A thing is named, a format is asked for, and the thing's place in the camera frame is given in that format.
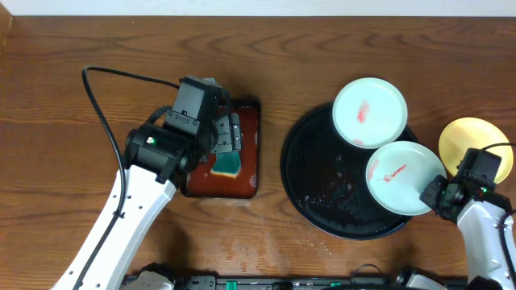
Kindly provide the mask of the yellow plate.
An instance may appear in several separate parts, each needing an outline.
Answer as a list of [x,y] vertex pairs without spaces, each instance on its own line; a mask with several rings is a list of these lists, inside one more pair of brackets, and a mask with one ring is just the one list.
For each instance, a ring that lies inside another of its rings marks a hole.
[[504,133],[480,118],[459,118],[450,122],[439,137],[439,156],[444,167],[455,176],[469,148],[482,149],[496,143],[508,143]]

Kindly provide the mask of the green yellow sponge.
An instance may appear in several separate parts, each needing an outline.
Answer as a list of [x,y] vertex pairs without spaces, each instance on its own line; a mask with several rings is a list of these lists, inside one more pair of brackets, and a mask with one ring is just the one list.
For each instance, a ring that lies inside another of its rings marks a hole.
[[236,178],[242,168],[242,163],[238,151],[221,153],[216,155],[216,160],[210,173],[216,176]]

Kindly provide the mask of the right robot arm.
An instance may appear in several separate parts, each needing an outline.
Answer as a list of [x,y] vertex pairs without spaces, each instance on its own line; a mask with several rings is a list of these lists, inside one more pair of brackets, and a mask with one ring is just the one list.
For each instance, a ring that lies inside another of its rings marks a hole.
[[513,209],[495,192],[501,157],[469,148],[452,180],[437,175],[419,199],[443,220],[458,226],[468,262],[471,289],[515,288]]

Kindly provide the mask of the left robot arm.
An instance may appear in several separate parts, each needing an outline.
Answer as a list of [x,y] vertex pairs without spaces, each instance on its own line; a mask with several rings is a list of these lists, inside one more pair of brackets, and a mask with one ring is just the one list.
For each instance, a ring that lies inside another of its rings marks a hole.
[[212,78],[187,76],[172,106],[156,110],[115,153],[116,180],[102,212],[56,289],[117,289],[146,233],[208,155],[239,151],[237,114]]

